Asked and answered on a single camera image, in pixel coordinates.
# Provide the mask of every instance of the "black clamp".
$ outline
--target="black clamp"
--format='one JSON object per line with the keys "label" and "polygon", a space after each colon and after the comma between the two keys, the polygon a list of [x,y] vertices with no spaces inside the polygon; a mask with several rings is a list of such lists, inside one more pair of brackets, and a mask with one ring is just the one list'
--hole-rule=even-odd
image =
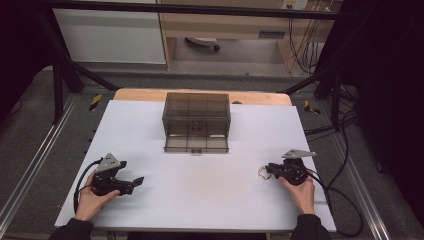
{"label": "black clamp", "polygon": [[114,190],[119,190],[119,196],[131,195],[134,188],[143,183],[144,177],[137,178],[132,182],[116,179],[115,176],[119,169],[126,166],[126,161],[119,162],[111,153],[108,153],[95,171],[91,191],[97,196],[104,196]]}
{"label": "black clamp", "polygon": [[[291,149],[282,157],[286,158],[283,164],[269,163],[259,169],[258,175],[263,179],[270,179],[274,175],[276,179],[284,177],[290,184],[298,186],[308,178],[308,169],[303,164],[302,157],[315,156],[315,152],[306,152],[296,149]],[[262,170],[266,170],[267,177],[262,175]]]}

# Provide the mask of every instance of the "gray floor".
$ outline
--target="gray floor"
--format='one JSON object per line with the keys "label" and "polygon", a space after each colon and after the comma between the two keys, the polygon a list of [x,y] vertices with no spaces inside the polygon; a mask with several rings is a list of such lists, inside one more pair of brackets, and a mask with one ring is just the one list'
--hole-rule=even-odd
{"label": "gray floor", "polygon": [[[192,45],[180,39],[177,43],[179,48],[174,58],[174,68],[170,71],[158,67],[149,71],[149,68],[144,66],[142,69],[133,69],[134,71],[126,73],[111,73],[103,69],[99,75],[125,87],[264,92],[284,90],[301,80],[289,78],[281,71],[284,70],[284,65],[275,51],[275,43],[239,40],[220,40],[219,43],[221,50],[215,53],[211,48]],[[76,99],[75,107],[14,214],[3,239],[47,239],[54,231],[53,224],[60,211],[58,205],[69,192],[84,159],[84,151],[88,150],[89,140],[95,134],[93,130],[101,120],[107,101],[112,99],[114,94],[98,88],[90,80],[84,79],[84,82],[88,91],[81,95],[71,95]],[[323,114],[304,111],[304,100],[309,100],[311,107],[321,110],[328,105],[328,101],[314,100],[310,94],[313,89],[314,86],[308,86],[291,96],[293,104],[298,107],[305,129],[328,124]],[[88,111],[97,92],[103,94],[102,99],[96,111]],[[52,126],[54,102],[51,72],[39,73],[21,101],[22,108],[0,125],[0,156],[3,169],[0,173],[0,206],[7,204],[9,196]],[[376,162],[360,126],[351,125],[346,131],[349,154],[367,183],[369,193],[391,239],[424,239],[422,226],[415,220],[391,176],[377,171]],[[314,158],[317,170],[324,181],[328,182],[342,161],[336,138],[328,136],[309,144],[310,149],[318,153]],[[343,172],[334,186],[345,192],[359,206],[346,172]],[[359,220],[352,207],[335,194],[332,194],[332,201],[337,228],[344,232],[356,231]],[[367,220],[364,221],[363,232],[354,239],[374,239]],[[105,232],[95,231],[93,236],[102,237]],[[338,233],[333,233],[332,236],[335,239],[346,238]],[[288,239],[287,234],[273,234],[272,238]]]}

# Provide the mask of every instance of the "human hand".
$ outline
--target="human hand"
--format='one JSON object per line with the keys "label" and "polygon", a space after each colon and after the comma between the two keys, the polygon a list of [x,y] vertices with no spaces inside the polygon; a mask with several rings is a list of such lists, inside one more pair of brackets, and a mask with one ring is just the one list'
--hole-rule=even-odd
{"label": "human hand", "polygon": [[308,176],[308,178],[298,186],[291,185],[284,177],[279,177],[278,180],[289,190],[294,203],[302,214],[315,214],[315,186],[311,176]]}
{"label": "human hand", "polygon": [[107,202],[119,195],[119,190],[112,191],[104,196],[94,194],[90,188],[93,176],[94,172],[88,176],[85,187],[80,192],[79,205],[75,214],[75,219],[77,220],[90,221]]}

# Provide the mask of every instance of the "white tabletop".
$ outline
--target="white tabletop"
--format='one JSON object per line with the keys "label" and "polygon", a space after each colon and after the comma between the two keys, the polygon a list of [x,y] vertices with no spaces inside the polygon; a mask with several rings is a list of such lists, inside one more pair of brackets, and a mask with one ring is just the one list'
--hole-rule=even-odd
{"label": "white tabletop", "polygon": [[[202,155],[164,152],[163,108],[163,102],[109,102],[56,226],[74,217],[72,196],[83,170],[109,152],[128,162],[117,179],[145,179],[132,195],[108,203],[93,219],[96,228],[278,232],[296,226],[299,212],[288,191],[275,178],[257,175],[260,166],[282,163],[281,155],[291,148],[309,150],[295,107],[232,104],[229,153]],[[315,170],[311,157],[303,160]],[[315,185],[316,213],[335,231],[324,193]]]}

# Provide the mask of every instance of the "person's left hand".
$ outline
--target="person's left hand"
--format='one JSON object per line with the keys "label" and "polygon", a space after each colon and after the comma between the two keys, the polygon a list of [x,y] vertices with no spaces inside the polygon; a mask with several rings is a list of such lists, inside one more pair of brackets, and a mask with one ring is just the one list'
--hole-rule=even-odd
{"label": "person's left hand", "polygon": [[103,208],[103,206],[119,195],[119,190],[112,191],[104,196],[97,196],[91,191],[90,184],[93,180],[94,172],[90,174],[85,183],[84,189],[80,192],[80,200],[75,214],[75,219],[90,221]]}

